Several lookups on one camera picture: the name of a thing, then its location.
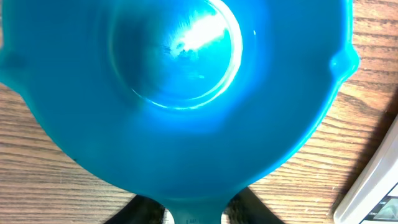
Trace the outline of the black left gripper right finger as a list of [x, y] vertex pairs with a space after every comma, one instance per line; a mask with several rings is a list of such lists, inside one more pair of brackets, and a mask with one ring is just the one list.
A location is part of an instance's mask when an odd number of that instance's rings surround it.
[[284, 224], [248, 187], [229, 201], [224, 212], [231, 224]]

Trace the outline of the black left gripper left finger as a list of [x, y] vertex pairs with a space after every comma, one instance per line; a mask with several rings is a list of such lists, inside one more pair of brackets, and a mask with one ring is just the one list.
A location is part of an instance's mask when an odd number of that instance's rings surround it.
[[151, 198], [136, 195], [104, 224], [163, 224], [165, 207]]

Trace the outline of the blue plastic measuring scoop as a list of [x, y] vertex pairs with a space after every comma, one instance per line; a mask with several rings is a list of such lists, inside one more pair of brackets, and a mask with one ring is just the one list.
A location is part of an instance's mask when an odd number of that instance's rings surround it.
[[359, 66], [352, 1], [2, 2], [1, 82], [100, 179], [219, 223]]

